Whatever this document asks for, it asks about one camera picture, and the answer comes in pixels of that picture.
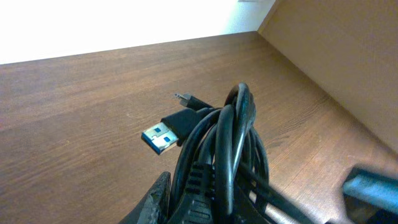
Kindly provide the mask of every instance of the silver usb connector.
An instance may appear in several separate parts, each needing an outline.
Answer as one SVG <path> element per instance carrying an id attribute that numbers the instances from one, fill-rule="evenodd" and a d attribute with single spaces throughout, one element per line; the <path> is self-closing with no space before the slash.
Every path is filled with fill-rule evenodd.
<path id="1" fill-rule="evenodd" d="M 178 141 L 178 137 L 163 122 L 144 131 L 141 138 L 159 155 Z"/>

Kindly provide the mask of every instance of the white background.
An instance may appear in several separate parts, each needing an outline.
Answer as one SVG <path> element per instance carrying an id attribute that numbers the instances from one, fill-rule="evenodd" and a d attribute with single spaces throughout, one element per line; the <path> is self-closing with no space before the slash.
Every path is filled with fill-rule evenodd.
<path id="1" fill-rule="evenodd" d="M 0 64 L 257 30 L 274 0 L 7 0 Z"/>

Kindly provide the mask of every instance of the wooden table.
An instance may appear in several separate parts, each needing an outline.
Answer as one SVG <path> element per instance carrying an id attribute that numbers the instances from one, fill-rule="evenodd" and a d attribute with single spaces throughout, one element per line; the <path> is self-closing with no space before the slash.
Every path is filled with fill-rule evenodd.
<path id="1" fill-rule="evenodd" d="M 179 148 L 141 131 L 193 93 L 221 106 L 246 82 L 271 183 L 316 221 L 345 220 L 339 187 L 358 162 L 398 158 L 255 32 L 0 65 L 0 223 L 116 223 Z"/>

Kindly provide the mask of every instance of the brown wooden surface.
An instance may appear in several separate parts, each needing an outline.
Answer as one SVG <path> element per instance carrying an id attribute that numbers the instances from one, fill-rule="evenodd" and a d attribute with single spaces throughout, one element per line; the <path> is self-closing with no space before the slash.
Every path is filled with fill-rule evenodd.
<path id="1" fill-rule="evenodd" d="M 0 66 L 0 222 L 116 223 L 180 149 L 157 156 L 141 131 L 182 107 L 221 106 L 246 82 L 271 183 L 318 222 L 344 220 L 358 162 L 397 156 L 255 32 Z"/>

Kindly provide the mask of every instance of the coiled black cable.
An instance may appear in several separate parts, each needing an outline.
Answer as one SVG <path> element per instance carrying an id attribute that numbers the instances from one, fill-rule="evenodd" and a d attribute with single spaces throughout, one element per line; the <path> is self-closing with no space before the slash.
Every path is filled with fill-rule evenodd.
<path id="1" fill-rule="evenodd" d="M 298 215 L 299 221 L 311 223 L 287 200 L 279 203 L 278 197 L 275 202 L 274 197 L 266 194 L 273 189 L 268 186 L 266 151 L 253 128 L 256 107 L 249 87 L 245 83 L 234 86 L 223 108 L 204 109 L 198 105 L 194 106 L 195 110 L 199 109 L 198 112 L 208 114 L 197 124 L 183 144 L 174 172 L 169 212 L 173 213 L 181 199 L 191 165 L 199 161 L 204 164 L 214 163 L 217 223 L 231 222 L 234 181 L 237 181 L 247 196 L 250 191 L 257 193 L 257 199 L 253 204 L 271 223 L 273 221 L 265 214 L 267 203 L 276 203 L 278 208 L 287 209 L 289 215 Z"/>

